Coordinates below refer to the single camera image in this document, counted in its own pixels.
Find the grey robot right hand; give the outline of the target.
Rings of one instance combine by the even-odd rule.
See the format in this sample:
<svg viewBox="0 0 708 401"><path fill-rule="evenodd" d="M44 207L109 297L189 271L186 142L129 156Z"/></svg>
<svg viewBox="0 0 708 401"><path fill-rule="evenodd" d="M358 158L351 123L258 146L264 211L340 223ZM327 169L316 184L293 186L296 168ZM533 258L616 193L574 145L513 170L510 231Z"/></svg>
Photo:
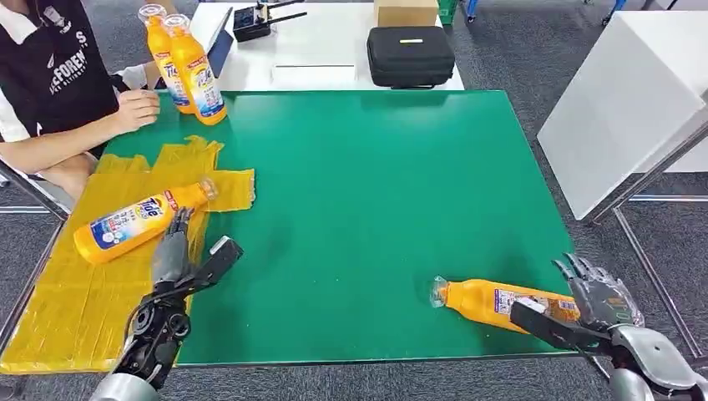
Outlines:
<svg viewBox="0 0 708 401"><path fill-rule="evenodd" d="M510 321L547 344L581 353L610 354L625 329L645 330L645 320L625 284L587 259L566 253L554 260L571 291L578 317L562 317L560 304L544 306L520 297L510 308Z"/></svg>

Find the person's right hand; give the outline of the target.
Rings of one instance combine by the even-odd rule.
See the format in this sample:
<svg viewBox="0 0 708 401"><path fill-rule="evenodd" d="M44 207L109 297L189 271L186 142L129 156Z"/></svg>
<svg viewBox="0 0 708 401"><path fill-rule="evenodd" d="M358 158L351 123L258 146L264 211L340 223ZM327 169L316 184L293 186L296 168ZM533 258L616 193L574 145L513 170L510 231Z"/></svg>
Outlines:
<svg viewBox="0 0 708 401"><path fill-rule="evenodd" d="M111 116L118 135L153 124L160 114L159 96L146 89L124 91L118 95L119 110Z"/></svg>

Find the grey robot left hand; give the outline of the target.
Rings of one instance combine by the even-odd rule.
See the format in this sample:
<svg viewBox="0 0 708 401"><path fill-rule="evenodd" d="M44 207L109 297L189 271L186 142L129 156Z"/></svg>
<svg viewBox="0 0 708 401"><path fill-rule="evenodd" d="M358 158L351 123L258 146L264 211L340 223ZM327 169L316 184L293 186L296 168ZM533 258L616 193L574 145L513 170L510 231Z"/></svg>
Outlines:
<svg viewBox="0 0 708 401"><path fill-rule="evenodd" d="M153 294L157 296L188 296L212 287L244 254L236 241L222 236L210 248L203 265L192 264L187 233L194 212L193 208L179 208L155 249L150 266Z"/></svg>

